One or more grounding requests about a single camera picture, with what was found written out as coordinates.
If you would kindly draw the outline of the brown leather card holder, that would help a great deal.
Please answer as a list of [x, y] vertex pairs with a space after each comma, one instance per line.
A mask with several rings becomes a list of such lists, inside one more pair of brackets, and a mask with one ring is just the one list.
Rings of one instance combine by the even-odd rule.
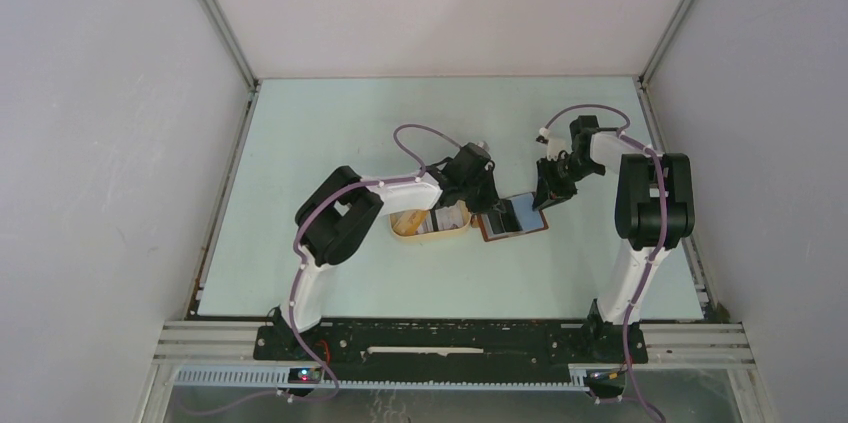
[[498, 209], [476, 216], [484, 242], [525, 236], [549, 229], [541, 210], [533, 208], [534, 192], [502, 199]]

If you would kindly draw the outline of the orange VIP card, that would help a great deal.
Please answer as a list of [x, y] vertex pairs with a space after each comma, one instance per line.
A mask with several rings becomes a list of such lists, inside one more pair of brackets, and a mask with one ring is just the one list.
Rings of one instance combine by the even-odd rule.
[[392, 214], [390, 216], [392, 231], [401, 237], [413, 236], [427, 216], [426, 210], [407, 210]]

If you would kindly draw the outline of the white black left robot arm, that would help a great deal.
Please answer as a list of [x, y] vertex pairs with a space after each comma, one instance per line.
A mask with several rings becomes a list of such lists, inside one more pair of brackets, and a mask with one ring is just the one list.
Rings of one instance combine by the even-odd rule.
[[387, 177], [366, 177], [340, 166], [296, 212], [292, 250], [299, 262], [289, 294], [278, 306], [282, 329], [277, 345], [290, 358], [304, 359], [314, 351], [312, 328], [323, 318], [330, 271], [359, 250], [377, 220], [459, 202], [473, 214], [502, 209], [496, 163], [480, 145], [462, 145], [435, 164], [416, 161], [416, 171]]

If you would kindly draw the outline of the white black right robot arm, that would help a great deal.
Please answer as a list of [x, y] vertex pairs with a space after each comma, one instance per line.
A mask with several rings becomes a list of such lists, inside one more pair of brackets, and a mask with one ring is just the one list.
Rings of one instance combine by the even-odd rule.
[[569, 126], [569, 140], [540, 129], [546, 154], [536, 163], [533, 207], [564, 203], [588, 176], [618, 177], [614, 226], [621, 247], [611, 278], [583, 325], [585, 354], [606, 361], [628, 344], [640, 320], [640, 306], [656, 270], [694, 229], [691, 163], [682, 153], [660, 153], [622, 129], [603, 128], [582, 115]]

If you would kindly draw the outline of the beige plastic card tray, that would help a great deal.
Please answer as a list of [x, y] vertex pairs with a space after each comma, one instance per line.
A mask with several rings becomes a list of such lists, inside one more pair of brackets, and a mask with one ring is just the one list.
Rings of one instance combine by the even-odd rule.
[[395, 238], [403, 242], [424, 243], [456, 237], [471, 227], [472, 214], [463, 201], [453, 206], [408, 210], [389, 216], [389, 227]]

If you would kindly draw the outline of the stack of white cards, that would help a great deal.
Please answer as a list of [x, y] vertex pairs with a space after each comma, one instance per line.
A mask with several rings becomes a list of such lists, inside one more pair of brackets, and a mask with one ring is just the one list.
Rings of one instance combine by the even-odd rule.
[[417, 235], [452, 231], [463, 228], [468, 223], [468, 214], [465, 204], [459, 201], [451, 207], [431, 209], [428, 216], [416, 232]]

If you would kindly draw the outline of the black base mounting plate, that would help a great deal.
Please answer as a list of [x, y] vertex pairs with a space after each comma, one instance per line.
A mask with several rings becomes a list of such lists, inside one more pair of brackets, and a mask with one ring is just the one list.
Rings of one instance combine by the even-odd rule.
[[585, 320], [326, 318], [297, 338], [260, 326], [259, 361], [326, 362], [336, 379], [355, 383], [570, 383], [572, 367], [645, 364], [637, 325], [624, 344], [584, 339]]

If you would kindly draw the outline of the aluminium frame rail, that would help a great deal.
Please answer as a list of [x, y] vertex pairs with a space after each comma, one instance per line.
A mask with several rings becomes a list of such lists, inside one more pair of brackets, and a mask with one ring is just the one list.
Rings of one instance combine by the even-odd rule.
[[297, 389], [581, 390], [636, 370], [748, 370], [754, 355], [738, 324], [645, 323], [624, 347], [596, 354], [568, 320], [354, 321], [331, 319], [313, 351], [284, 346], [268, 323], [167, 323], [154, 360], [179, 384]]

